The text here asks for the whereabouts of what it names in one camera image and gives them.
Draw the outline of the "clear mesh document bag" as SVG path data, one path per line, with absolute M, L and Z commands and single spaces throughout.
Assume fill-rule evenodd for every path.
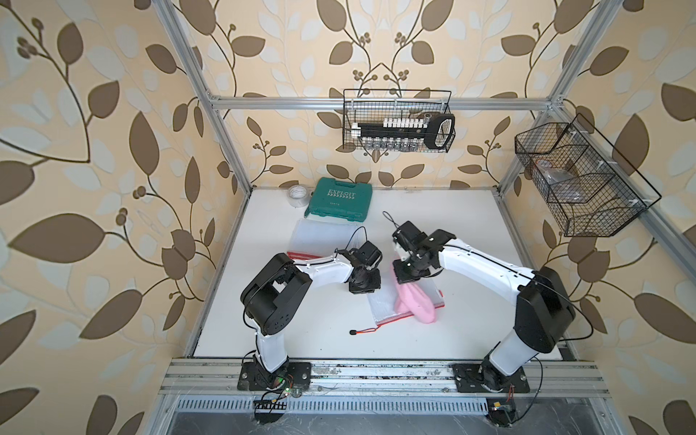
M 351 330 L 349 335 L 364 335 L 378 331 L 382 326 L 406 318 L 415 318 L 422 324 L 433 324 L 437 310 L 444 308 L 442 292 L 429 280 L 398 284 L 395 274 L 384 277 L 382 287 L 368 295 L 374 327 Z

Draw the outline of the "pink wiping cloth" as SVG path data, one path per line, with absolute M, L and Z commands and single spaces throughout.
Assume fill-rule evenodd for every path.
M 436 308 L 429 296 L 416 282 L 400 283 L 393 272 L 397 298 L 394 311 L 399 314 L 410 314 L 423 324 L 433 324 L 436 321 Z

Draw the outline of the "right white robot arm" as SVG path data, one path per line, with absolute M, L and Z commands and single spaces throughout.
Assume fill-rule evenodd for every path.
M 541 353 L 551 353 L 576 318 L 555 270 L 534 270 L 505 263 L 473 248 L 450 232 L 431 235 L 405 222 L 393 233 L 395 277 L 415 283 L 446 270 L 458 273 L 500 295 L 515 308 L 513 328 L 482 360 L 473 376 L 483 388 L 499 392 L 520 368 Z

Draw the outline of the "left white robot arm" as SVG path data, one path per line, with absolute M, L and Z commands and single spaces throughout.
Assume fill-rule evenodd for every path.
M 274 255 L 240 296 L 243 321 L 255 331 L 255 362 L 261 372 L 279 376 L 286 368 L 283 331 L 311 288 L 347 284 L 354 295 L 373 293 L 381 288 L 381 262 L 382 252 L 370 242 L 308 261 Z

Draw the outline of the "stack of clear document bags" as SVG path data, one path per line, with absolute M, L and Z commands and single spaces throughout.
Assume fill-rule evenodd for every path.
M 358 224 L 301 219 L 293 231 L 286 253 L 291 259 L 329 257 L 337 249 L 356 248 L 365 236 L 355 234 Z

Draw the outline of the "plastic bag in right basket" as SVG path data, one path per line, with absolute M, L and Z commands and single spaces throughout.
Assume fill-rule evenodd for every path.
M 578 175 L 568 170 L 555 168 L 545 159 L 537 161 L 536 166 L 545 181 L 543 192 L 550 202 L 580 203 L 584 201 Z

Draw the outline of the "green plastic tool case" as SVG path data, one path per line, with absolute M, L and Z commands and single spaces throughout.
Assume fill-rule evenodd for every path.
M 322 178 L 318 181 L 304 216 L 364 222 L 373 197 L 371 184 Z

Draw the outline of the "clear tape roll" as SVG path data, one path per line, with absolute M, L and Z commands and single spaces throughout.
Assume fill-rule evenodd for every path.
M 293 208 L 304 208 L 311 200 L 311 191 L 303 185 L 294 185 L 287 190 L 288 203 Z

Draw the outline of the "black white tool in basket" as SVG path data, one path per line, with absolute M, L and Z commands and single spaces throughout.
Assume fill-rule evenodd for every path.
M 456 137 L 455 121 L 452 113 L 434 112 L 385 118 L 381 123 L 353 123 L 348 137 L 366 150 L 447 152 Z

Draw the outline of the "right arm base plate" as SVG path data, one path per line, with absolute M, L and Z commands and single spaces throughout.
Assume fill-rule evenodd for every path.
M 499 372 L 489 362 L 460 362 L 452 364 L 458 393 L 529 393 L 527 375 L 522 367 L 512 375 Z

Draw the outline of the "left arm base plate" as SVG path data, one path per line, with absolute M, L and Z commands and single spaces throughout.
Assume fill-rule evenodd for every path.
M 309 362 L 286 361 L 274 372 L 257 362 L 244 362 L 237 381 L 237 389 L 242 392 L 280 392 L 309 389 L 312 378 L 312 364 Z

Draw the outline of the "aluminium front rail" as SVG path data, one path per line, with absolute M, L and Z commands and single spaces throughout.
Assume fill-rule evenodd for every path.
M 474 380 L 474 361 L 293 360 L 288 373 L 268 381 L 251 359 L 175 359 L 162 394 L 227 395 L 264 393 L 278 386 L 307 396 L 492 397 Z M 532 361 L 498 391 L 515 399 L 595 399 L 609 389 L 592 362 Z

